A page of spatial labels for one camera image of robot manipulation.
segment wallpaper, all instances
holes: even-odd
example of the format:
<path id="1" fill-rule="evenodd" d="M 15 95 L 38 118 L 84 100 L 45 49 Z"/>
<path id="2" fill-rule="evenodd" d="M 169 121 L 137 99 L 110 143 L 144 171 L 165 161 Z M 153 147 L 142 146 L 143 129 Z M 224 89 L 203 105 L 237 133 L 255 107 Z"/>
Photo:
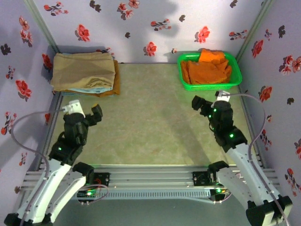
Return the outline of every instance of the wallpaper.
<path id="1" fill-rule="evenodd" d="M 0 3 L 0 225 L 13 211 L 34 155 L 17 146 L 11 128 L 22 116 L 49 109 L 54 53 L 21 0 Z M 44 115 L 16 125 L 16 138 L 37 148 L 46 131 Z"/>
<path id="2" fill-rule="evenodd" d="M 301 208 L 300 10 L 298 0 L 275 1 L 239 62 L 242 92 L 260 98 L 267 112 L 258 144 L 268 167 L 277 172 L 283 195 L 293 201 L 293 226 L 300 225 Z M 258 131 L 262 108 L 252 100 L 246 103 Z"/>
<path id="3" fill-rule="evenodd" d="M 201 48 L 236 55 L 263 0 L 33 2 L 61 52 L 110 52 L 124 63 L 175 63 L 181 53 Z"/>

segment gray cable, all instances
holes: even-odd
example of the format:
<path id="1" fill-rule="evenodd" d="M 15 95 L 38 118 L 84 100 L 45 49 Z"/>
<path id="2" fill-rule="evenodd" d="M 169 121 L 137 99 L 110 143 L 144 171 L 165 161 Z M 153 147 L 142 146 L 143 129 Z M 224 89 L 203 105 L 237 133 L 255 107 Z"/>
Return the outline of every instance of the gray cable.
<path id="1" fill-rule="evenodd" d="M 283 219 L 286 223 L 287 226 L 289 226 L 289 222 L 288 222 L 288 219 L 285 215 L 285 213 L 283 212 L 281 206 L 280 206 L 280 203 L 278 202 L 277 198 L 274 196 L 274 194 L 272 193 L 272 191 L 270 190 L 269 188 L 269 185 L 266 183 L 266 181 L 263 179 L 262 175 L 260 174 L 260 172 L 258 171 L 257 167 L 255 166 L 254 162 L 253 162 L 253 159 L 252 159 L 252 146 L 254 145 L 255 141 L 258 139 L 258 137 L 260 136 L 260 134 L 262 133 L 263 129 L 264 129 L 264 126 L 265 126 L 265 123 L 266 123 L 266 112 L 265 112 L 265 109 L 264 109 L 264 106 L 263 106 L 263 103 L 261 102 L 261 100 L 259 100 L 258 98 L 252 96 L 252 95 L 249 95 L 249 94 L 242 94 L 242 93 L 237 93 L 237 94 L 229 94 L 229 95 L 222 95 L 222 96 L 242 96 L 242 97 L 250 97 L 254 100 L 256 100 L 257 102 L 259 102 L 262 106 L 262 109 L 263 109 L 263 115 L 264 115 L 264 120 L 263 120 L 263 124 L 262 124 L 262 127 L 259 131 L 259 133 L 254 137 L 254 139 L 251 141 L 250 145 L 249 145 L 249 149 L 248 149 L 248 157 L 249 157 L 249 161 L 251 162 L 251 165 L 252 167 L 254 168 L 254 170 L 256 171 L 257 175 L 259 176 L 260 180 L 262 181 L 262 183 L 264 184 L 265 188 L 268 190 L 268 192 L 270 193 L 270 195 L 272 196 L 274 202 L 276 203 L 281 215 L 283 216 Z"/>
<path id="2" fill-rule="evenodd" d="M 15 130 L 16 124 L 18 124 L 18 122 L 21 121 L 21 120 L 24 119 L 24 118 L 27 118 L 27 117 L 32 116 L 32 115 L 35 115 L 35 114 L 56 113 L 56 112 L 61 112 L 61 111 L 63 111 L 63 110 L 57 110 L 57 111 L 44 111 L 44 112 L 33 112 L 33 113 L 31 113 L 31 114 L 27 114 L 27 115 L 25 115 L 25 116 L 19 118 L 18 120 L 16 120 L 15 123 L 14 123 L 14 125 L 13 125 L 12 128 L 11 128 L 11 137 L 12 137 L 13 141 L 14 141 L 17 145 L 19 145 L 20 147 L 22 147 L 23 149 L 25 149 L 25 150 L 27 150 L 27 151 L 30 151 L 30 152 L 35 153 L 36 155 L 40 156 L 40 157 L 44 160 L 45 165 L 46 165 L 45 176 L 44 176 L 45 178 L 48 178 L 48 175 L 49 175 L 49 162 L 48 162 L 46 156 L 44 156 L 43 154 L 41 154 L 40 152 L 38 152 L 38 151 L 36 151 L 36 150 L 33 150 L 33 149 L 31 149 L 31 148 L 29 148 L 29 147 L 26 147 L 26 146 L 24 146 L 23 144 L 21 144 L 21 143 L 16 139 L 16 137 L 15 137 L 15 135 L 14 135 L 14 130 Z M 28 202 L 28 205 L 27 205 L 27 207 L 26 207 L 26 209 L 25 209 L 25 213 L 24 213 L 24 215 L 23 215 L 23 217 L 22 217 L 20 226 L 23 226 L 24 221 L 25 221 L 25 219 L 26 219 L 26 217 L 27 217 L 27 215 L 28 215 L 27 212 L 30 210 L 30 207 L 32 206 L 32 203 L 36 200 L 36 198 L 37 198 L 39 192 L 41 191 L 41 189 L 42 189 L 43 186 L 45 185 L 46 181 L 47 181 L 47 180 L 43 180 L 43 181 L 42 181 L 42 183 L 40 184 L 40 186 L 39 186 L 39 188 L 37 189 L 36 193 L 33 195 L 32 199 Z"/>

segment beige towel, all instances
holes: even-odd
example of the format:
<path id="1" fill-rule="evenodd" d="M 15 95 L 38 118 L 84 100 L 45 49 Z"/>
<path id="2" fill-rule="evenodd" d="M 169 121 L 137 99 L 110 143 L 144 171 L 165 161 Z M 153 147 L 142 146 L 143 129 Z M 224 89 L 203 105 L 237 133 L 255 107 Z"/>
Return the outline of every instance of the beige towel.
<path id="1" fill-rule="evenodd" d="M 57 53 L 51 85 L 55 91 L 71 88 L 111 88 L 115 68 L 109 53 Z"/>

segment wire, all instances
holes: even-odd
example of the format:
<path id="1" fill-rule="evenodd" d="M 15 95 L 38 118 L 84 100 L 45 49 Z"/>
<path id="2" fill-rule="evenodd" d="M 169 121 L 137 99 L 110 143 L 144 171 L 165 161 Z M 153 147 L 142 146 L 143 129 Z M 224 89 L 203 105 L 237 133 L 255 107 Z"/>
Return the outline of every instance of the wire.
<path id="1" fill-rule="evenodd" d="M 57 111 L 44 111 L 44 112 L 33 112 L 33 113 L 30 113 L 30 114 L 27 114 L 21 118 L 19 118 L 18 120 L 15 121 L 14 125 L 12 126 L 11 128 L 11 137 L 13 139 L 13 141 L 19 145 L 20 147 L 22 147 L 23 149 L 27 150 L 27 151 L 30 151 L 30 152 L 33 152 L 35 153 L 36 155 L 40 156 L 44 162 L 45 162 L 45 165 L 46 165 L 46 170 L 45 170 L 45 176 L 44 176 L 44 180 L 42 181 L 42 183 L 40 184 L 39 188 L 37 189 L 37 191 L 35 192 L 35 194 L 32 196 L 32 199 L 28 202 L 28 205 L 27 207 L 25 208 L 25 212 L 24 212 L 24 215 L 22 217 L 22 220 L 21 220 L 21 223 L 20 223 L 20 226 L 23 226 L 24 224 L 24 221 L 28 215 L 28 212 L 30 211 L 30 207 L 32 206 L 32 204 L 34 203 L 34 201 L 36 200 L 37 196 L 39 195 L 41 189 L 43 188 L 43 186 L 45 185 L 46 181 L 48 180 L 48 175 L 49 175 L 49 162 L 46 158 L 45 155 L 43 155 L 42 153 L 36 151 L 36 150 L 33 150 L 29 147 L 26 147 L 24 146 L 23 144 L 21 144 L 15 137 L 15 134 L 14 134 L 14 130 L 15 130 L 15 127 L 16 127 L 16 124 L 18 124 L 22 119 L 24 118 L 27 118 L 29 116 L 32 116 L 32 115 L 35 115 L 35 114 L 45 114 L 45 113 L 56 113 L 56 112 L 60 112 L 60 111 L 63 111 L 63 110 L 57 110 Z"/>
<path id="2" fill-rule="evenodd" d="M 96 200 L 93 200 L 93 201 L 90 201 L 90 202 L 80 202 L 82 205 L 89 205 L 90 203 L 94 203 L 94 202 L 98 202 L 100 201 L 101 199 L 103 199 L 104 197 L 106 197 L 108 194 L 109 194 L 109 188 L 106 186 L 106 185 L 101 185 L 101 184 L 95 184 L 95 185 L 86 185 L 86 186 L 83 186 L 82 188 L 79 189 L 79 191 L 86 191 L 87 188 L 89 187 L 104 187 L 105 189 L 107 189 L 107 193 L 105 195 L 103 195 L 102 197 L 96 199 Z"/>
<path id="3" fill-rule="evenodd" d="M 284 221 L 285 221 L 285 224 L 287 226 L 289 226 L 289 222 L 288 222 L 288 219 L 285 215 L 285 213 L 283 212 L 281 206 L 280 206 L 280 203 L 278 202 L 277 198 L 274 196 L 273 192 L 271 191 L 271 189 L 269 188 L 269 185 L 266 183 L 266 181 L 263 179 L 262 175 L 260 174 L 260 172 L 258 171 L 257 167 L 255 166 L 254 162 L 253 162 L 253 159 L 252 159 L 252 146 L 254 145 L 255 141 L 258 139 L 258 137 L 260 136 L 260 134 L 262 133 L 264 127 L 265 127 L 265 123 L 266 123 L 266 112 L 265 112 L 265 109 L 264 109 L 264 106 L 263 106 L 263 103 L 261 102 L 261 100 L 259 100 L 258 98 L 252 96 L 252 95 L 249 95 L 249 94 L 242 94 L 242 93 L 237 93 L 237 94 L 228 94 L 228 95 L 222 95 L 222 96 L 242 96 L 242 97 L 250 97 L 254 100 L 256 100 L 257 102 L 259 102 L 262 106 L 262 109 L 263 109 L 263 124 L 262 124 L 262 127 L 259 131 L 259 133 L 254 137 L 254 139 L 251 141 L 250 145 L 249 145 L 249 148 L 248 148 L 248 157 L 249 157 L 249 161 L 252 165 L 252 167 L 254 168 L 254 170 L 256 171 L 257 175 L 259 176 L 260 180 L 262 181 L 262 183 L 264 184 L 265 188 L 268 190 L 268 192 L 270 193 L 270 195 L 272 196 L 274 202 L 276 203 Z"/>

